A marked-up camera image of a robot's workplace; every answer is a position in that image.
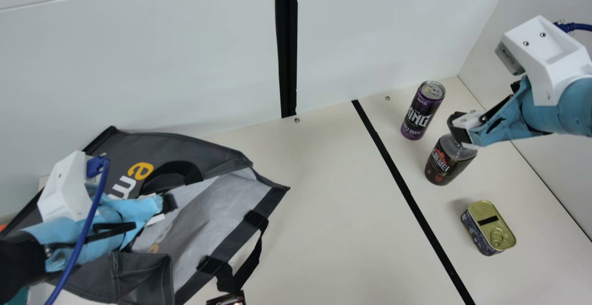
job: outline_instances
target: blue cable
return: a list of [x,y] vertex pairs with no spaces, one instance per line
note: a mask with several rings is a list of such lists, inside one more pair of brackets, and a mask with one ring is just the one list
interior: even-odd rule
[[555,22],[559,29],[563,32],[568,33],[572,31],[592,31],[592,25],[590,24],[582,24],[582,23],[557,23]]
[[70,257],[70,261],[68,261],[68,265],[66,269],[64,269],[64,273],[60,278],[60,281],[55,285],[55,289],[51,293],[51,296],[45,302],[45,305],[52,305],[53,302],[57,299],[60,292],[66,285],[66,281],[70,277],[74,266],[76,265],[76,261],[78,261],[78,256],[80,256],[80,252],[82,251],[82,247],[84,246],[84,241],[86,240],[86,236],[88,235],[89,230],[91,229],[91,225],[93,224],[93,219],[95,218],[95,213],[97,212],[97,208],[99,207],[99,202],[101,202],[101,196],[105,190],[105,183],[107,181],[107,174],[109,173],[109,165],[110,160],[108,158],[104,158],[102,160],[103,163],[103,172],[101,175],[101,181],[97,187],[97,193],[92,200],[91,210],[88,212],[88,216],[86,217],[86,221],[84,222],[84,226],[82,227],[82,232],[80,232],[80,237],[76,241],[76,246],[72,251],[72,256]]

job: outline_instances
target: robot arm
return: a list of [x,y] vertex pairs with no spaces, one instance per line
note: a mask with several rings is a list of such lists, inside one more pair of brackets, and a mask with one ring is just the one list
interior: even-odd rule
[[0,304],[64,271],[47,302],[53,303],[74,265],[122,250],[146,225],[177,208],[167,194],[133,200],[102,195],[107,172],[106,157],[80,151],[55,164],[37,202],[43,223],[0,238]]
[[496,54],[512,74],[527,75],[493,109],[452,114],[458,142],[474,149],[550,133],[592,136],[592,61],[560,26],[538,16],[503,35]]

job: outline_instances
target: bag handle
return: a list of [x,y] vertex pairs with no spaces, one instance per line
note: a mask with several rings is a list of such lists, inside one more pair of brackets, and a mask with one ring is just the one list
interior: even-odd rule
[[266,217],[253,210],[245,215],[244,221],[259,229],[261,234],[253,252],[251,252],[249,257],[245,260],[245,263],[241,265],[234,276],[232,276],[232,267],[230,267],[228,262],[212,258],[211,256],[206,256],[197,267],[197,269],[203,273],[216,276],[218,279],[218,290],[220,292],[232,295],[237,295],[241,292],[245,282],[257,268],[263,249],[262,237],[269,225],[269,220]]
[[[179,177],[174,177],[174,175],[182,176],[183,183],[180,183]],[[140,189],[140,194],[165,191],[182,184],[191,185],[191,183],[198,183],[203,180],[204,177],[195,164],[186,160],[174,160],[159,166],[146,177]]]

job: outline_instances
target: tin can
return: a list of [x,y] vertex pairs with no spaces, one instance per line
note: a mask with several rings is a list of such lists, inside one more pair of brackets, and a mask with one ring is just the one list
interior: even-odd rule
[[434,185],[447,185],[464,171],[477,156],[477,151],[458,143],[452,134],[446,134],[436,142],[423,171]]
[[417,92],[407,116],[401,125],[401,134],[410,140],[419,140],[427,130],[438,107],[446,95],[446,89],[442,84],[433,80],[423,82]]
[[489,201],[472,203],[462,214],[461,221],[484,255],[499,254],[516,244],[514,234]]

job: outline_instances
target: purple can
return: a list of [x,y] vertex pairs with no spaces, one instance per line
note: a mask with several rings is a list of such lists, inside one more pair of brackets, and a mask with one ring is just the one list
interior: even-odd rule
[[401,134],[410,140],[421,139],[440,107],[444,95],[446,95],[446,89],[442,84],[433,80],[423,82],[417,89],[401,125]]

